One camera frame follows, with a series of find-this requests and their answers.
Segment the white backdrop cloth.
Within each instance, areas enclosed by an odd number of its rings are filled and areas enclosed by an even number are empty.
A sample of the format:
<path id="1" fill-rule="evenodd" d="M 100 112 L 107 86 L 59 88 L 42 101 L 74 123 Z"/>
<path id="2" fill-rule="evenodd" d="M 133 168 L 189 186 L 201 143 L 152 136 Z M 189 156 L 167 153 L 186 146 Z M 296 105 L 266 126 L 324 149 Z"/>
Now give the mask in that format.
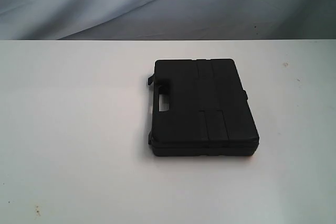
<path id="1" fill-rule="evenodd" d="M 1 0 L 1 39 L 333 39 L 335 0 Z"/>

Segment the black plastic carry case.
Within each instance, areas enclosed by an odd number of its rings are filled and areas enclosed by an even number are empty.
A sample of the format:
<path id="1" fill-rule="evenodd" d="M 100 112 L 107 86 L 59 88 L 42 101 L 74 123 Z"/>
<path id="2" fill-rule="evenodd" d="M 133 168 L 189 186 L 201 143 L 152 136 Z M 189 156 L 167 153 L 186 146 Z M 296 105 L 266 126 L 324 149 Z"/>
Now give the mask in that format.
<path id="1" fill-rule="evenodd" d="M 157 60 L 149 145 L 156 156 L 252 156 L 259 135 L 232 59 Z"/>

